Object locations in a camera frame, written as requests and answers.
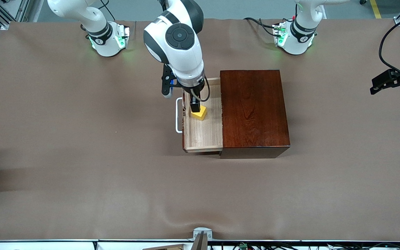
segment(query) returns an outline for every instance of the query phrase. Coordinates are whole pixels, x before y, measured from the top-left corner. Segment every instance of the yellow cube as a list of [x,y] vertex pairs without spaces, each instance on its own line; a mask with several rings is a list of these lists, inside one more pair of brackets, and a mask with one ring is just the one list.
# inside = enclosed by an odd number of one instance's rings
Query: yellow cube
[[203,120],[206,116],[206,107],[200,105],[200,112],[192,112],[191,111],[191,116],[195,119]]

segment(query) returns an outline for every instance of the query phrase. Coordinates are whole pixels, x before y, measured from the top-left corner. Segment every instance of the white handle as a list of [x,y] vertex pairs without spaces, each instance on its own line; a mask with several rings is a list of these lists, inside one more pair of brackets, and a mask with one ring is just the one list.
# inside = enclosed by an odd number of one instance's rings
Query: white handle
[[183,98],[177,98],[175,100],[175,131],[179,134],[182,133],[181,130],[178,130],[178,101],[183,100]]

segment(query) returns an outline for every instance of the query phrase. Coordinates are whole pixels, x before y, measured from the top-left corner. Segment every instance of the brown wooden box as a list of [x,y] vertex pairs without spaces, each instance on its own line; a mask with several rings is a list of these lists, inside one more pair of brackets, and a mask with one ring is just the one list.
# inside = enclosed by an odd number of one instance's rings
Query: brown wooden box
[[[203,121],[190,117],[183,94],[183,149],[221,158],[276,158],[290,147],[279,70],[225,70],[209,79]],[[208,95],[204,88],[202,96]]]

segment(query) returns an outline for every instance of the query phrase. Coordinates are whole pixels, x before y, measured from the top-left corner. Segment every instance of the brown table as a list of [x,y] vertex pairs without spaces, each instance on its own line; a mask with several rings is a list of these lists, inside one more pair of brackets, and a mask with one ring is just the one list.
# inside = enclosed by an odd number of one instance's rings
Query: brown table
[[[126,24],[129,50],[113,58],[78,23],[1,32],[0,239],[180,239],[207,226],[217,239],[400,241],[400,90],[369,93],[391,19],[323,20],[301,56],[254,23],[205,21],[208,77],[281,70],[292,147],[259,160],[182,150],[147,23]],[[400,27],[384,57],[400,68]]]

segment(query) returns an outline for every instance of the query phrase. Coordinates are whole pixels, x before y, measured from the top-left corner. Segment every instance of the gray floor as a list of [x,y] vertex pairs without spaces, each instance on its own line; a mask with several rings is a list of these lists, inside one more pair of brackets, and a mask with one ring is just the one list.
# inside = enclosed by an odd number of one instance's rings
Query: gray floor
[[[293,0],[197,0],[205,13],[205,18],[243,19],[254,17],[262,19],[290,18],[294,15]],[[382,18],[391,18],[400,11],[400,0],[376,0]],[[35,15],[39,22],[70,22],[56,16],[47,5],[47,0],[34,0],[30,20]],[[161,7],[156,0],[111,0],[109,9],[118,20],[154,20],[160,13]],[[369,19],[375,18],[371,3],[360,5],[358,0],[350,0],[343,5],[328,5],[325,7],[329,19]],[[102,9],[108,19],[111,19],[106,9]]]

